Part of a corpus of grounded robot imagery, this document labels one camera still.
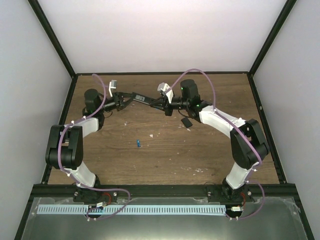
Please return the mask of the black battery cover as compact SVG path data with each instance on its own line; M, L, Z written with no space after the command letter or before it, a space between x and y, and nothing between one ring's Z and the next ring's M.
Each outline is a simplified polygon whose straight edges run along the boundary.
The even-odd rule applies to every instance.
M183 125L184 125L187 129L189 129L190 127L193 126L193 123L189 120L188 117L182 118L182 119L181 119L181 122L183 123Z

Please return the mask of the clear acrylic front panel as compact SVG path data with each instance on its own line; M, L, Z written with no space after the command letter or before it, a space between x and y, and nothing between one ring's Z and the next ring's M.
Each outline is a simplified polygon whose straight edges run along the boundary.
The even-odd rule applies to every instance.
M254 198L245 219L224 215L37 214L39 205L89 205L71 198L36 198L23 240L306 240L300 210L292 198ZM137 198L128 205L219 205L196 198Z

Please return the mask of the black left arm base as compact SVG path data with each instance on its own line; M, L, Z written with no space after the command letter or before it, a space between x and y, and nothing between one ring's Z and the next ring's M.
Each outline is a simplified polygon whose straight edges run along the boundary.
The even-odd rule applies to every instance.
M98 203L98 202L115 202L118 198L118 190L96 191L88 188L78 187L72 188L73 200L75 202Z

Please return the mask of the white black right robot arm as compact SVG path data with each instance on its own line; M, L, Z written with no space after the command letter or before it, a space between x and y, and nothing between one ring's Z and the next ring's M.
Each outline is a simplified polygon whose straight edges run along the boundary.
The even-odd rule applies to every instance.
M240 190L248 183L249 176L262 164L269 154L270 147L260 124L255 119L244 120L233 117L213 103L201 99L194 80L186 79L180 83L181 96L175 96L167 83L158 85L161 94L151 102L151 107L162 110L167 116L174 110L185 110L187 119L194 119L208 125L230 139L234 164L222 181L223 198L229 202L240 196Z

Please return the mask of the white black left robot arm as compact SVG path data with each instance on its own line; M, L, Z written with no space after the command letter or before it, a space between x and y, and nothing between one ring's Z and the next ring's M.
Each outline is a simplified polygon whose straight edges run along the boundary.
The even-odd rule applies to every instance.
M66 125L53 125L50 129L45 161L51 167L61 170L74 179L80 188L86 188L84 195L89 201L97 202L102 196L100 181L83 161L83 139L102 129L105 112L121 111L133 101L132 93L115 92L106 97L106 92L88 89L84 93L83 117Z

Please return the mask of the black table frame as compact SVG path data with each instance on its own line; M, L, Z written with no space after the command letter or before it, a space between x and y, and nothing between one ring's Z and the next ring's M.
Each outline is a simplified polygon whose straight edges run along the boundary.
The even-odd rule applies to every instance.
M301 123L285 117L273 123L258 73L276 50L296 0L28 0L27 6L53 47L71 83L55 125L82 117L84 93L97 74L118 81L120 92L158 98L160 83L186 75L201 97L232 116L256 119L270 147L250 176L284 196L298 191L289 176L277 133L290 140ZM205 185L220 185L234 160L229 139L216 129L181 115L130 103L106 115L101 130L83 140L83 161L109 191L121 197L148 193L207 197Z

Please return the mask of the black remote control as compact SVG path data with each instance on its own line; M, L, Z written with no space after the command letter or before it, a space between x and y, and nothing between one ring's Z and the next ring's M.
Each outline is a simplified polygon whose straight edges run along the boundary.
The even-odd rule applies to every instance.
M155 106L155 98L149 97L149 96L145 96L136 92L132 92L131 93L131 98L133 99L133 101L136 101L138 103L147 105L147 106Z

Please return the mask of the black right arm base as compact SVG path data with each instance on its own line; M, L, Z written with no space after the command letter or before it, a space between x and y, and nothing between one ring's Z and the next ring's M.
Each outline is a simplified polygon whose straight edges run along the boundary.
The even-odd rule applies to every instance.
M251 201L252 197L248 195L248 188L246 185L238 189L232 189L228 185L212 184L206 186L206 194L211 202L240 203L243 201Z

